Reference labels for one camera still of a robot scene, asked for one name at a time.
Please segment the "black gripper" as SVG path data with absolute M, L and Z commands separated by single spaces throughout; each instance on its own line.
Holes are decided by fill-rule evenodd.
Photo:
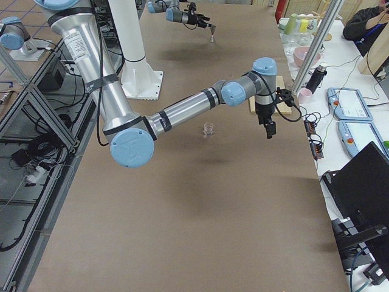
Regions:
M 205 28 L 212 28 L 213 25 L 206 22 L 200 22 L 200 21 L 209 21 L 210 18 L 206 17 L 203 14 L 197 14 L 192 11 L 187 12 L 187 24 L 189 25 L 198 25 L 199 27 L 205 29 Z
M 276 123 L 272 120 L 272 115 L 275 112 L 275 106 L 273 103 L 262 105 L 255 102 L 255 112 L 258 117 L 260 125 L 264 125 L 266 130 L 267 139 L 272 139 L 276 135 Z

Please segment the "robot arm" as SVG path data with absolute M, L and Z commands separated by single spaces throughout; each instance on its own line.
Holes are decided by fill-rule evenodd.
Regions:
M 150 13 L 165 13 L 167 21 L 174 23 L 181 23 L 186 28 L 188 25 L 194 26 L 195 28 L 211 28 L 215 26 L 209 23 L 210 18 L 203 14 L 196 13 L 197 5 L 195 2 L 189 1 L 148 1 L 146 8 Z
M 98 116 L 104 121 L 102 133 L 118 164 L 130 168 L 146 164 L 160 134 L 220 104 L 237 106 L 251 97 L 255 99 L 255 111 L 267 137 L 276 133 L 272 120 L 277 75 L 274 59 L 259 58 L 252 70 L 240 78 L 219 81 L 152 116 L 143 116 L 131 108 L 128 99 L 156 98 L 163 73 L 152 70 L 146 61 L 135 3 L 109 3 L 125 61 L 121 75 L 111 63 L 92 1 L 40 1 L 39 5 L 51 29 L 63 38 L 95 101 Z

